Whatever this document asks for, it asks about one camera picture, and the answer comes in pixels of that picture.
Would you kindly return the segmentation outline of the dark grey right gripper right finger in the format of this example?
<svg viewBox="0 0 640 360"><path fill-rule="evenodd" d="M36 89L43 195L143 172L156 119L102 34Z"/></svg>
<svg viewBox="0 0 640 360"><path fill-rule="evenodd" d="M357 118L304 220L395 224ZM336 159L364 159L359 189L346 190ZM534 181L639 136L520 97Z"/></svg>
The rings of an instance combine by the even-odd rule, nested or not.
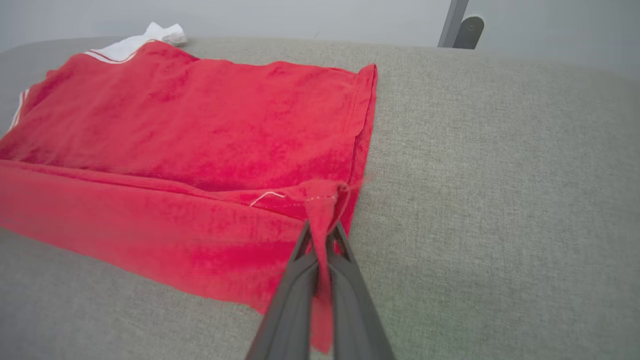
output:
<svg viewBox="0 0 640 360"><path fill-rule="evenodd" d="M394 360L393 347L341 222L327 236L327 265L333 301L334 359Z"/></svg>

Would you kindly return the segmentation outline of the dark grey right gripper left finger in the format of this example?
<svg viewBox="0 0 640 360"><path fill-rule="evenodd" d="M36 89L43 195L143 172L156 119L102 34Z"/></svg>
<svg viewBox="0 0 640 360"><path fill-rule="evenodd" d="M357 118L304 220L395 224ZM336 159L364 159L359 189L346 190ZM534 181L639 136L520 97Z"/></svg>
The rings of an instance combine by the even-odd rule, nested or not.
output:
<svg viewBox="0 0 640 360"><path fill-rule="evenodd" d="M306 222L247 351L247 360L308 360L318 271L313 235Z"/></svg>

